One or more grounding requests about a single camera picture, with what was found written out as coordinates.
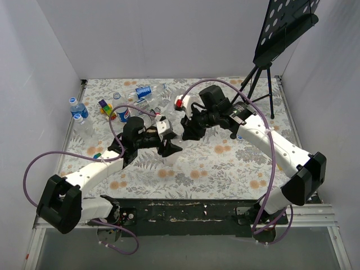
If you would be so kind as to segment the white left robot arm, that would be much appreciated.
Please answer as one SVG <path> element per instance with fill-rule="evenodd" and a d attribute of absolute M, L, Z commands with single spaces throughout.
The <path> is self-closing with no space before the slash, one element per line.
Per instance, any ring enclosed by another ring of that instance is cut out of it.
<path fill-rule="evenodd" d="M 176 138 L 172 125 L 163 116 L 157 116 L 153 126 L 146 128 L 140 117 L 131 117 L 116 135 L 112 144 L 95 161 L 64 177 L 53 175 L 46 183 L 37 215 L 63 234 L 69 233 L 79 222 L 102 219 L 113 225 L 120 219 L 120 204 L 107 195 L 88 199 L 86 195 L 109 176 L 126 168 L 139 149 L 156 148 L 167 158 L 181 152 L 173 144 Z"/>

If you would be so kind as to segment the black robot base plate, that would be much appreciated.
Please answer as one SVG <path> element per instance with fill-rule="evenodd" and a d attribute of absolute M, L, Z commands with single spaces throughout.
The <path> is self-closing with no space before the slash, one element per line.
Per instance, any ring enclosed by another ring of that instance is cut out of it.
<path fill-rule="evenodd" d="M 118 199 L 116 225 L 141 236 L 251 237 L 256 200 Z"/>

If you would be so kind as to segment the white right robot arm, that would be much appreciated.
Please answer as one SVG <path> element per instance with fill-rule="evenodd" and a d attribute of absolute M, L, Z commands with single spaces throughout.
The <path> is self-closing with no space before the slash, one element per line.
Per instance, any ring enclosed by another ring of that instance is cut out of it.
<path fill-rule="evenodd" d="M 230 103 L 222 89 L 211 85 L 199 96 L 197 105 L 190 95 L 176 97 L 174 107 L 184 111 L 181 120 L 183 140 L 198 141 L 206 129 L 219 126 L 250 142 L 280 166 L 288 177 L 281 187 L 271 189 L 249 211 L 248 216 L 260 223 L 270 222 L 275 213 L 289 205 L 304 205 L 325 181 L 326 157 L 317 152 L 311 154 L 270 129 L 260 113 L 252 106 L 239 101 Z"/>

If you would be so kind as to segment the Pocari Sweat plastic bottle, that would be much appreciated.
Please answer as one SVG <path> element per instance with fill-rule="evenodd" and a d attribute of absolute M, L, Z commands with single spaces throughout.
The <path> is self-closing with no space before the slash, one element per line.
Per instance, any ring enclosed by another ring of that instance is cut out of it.
<path fill-rule="evenodd" d="M 83 103 L 71 103 L 70 112 L 72 116 L 80 114 L 84 119 L 88 118 L 89 113 L 86 106 Z"/>

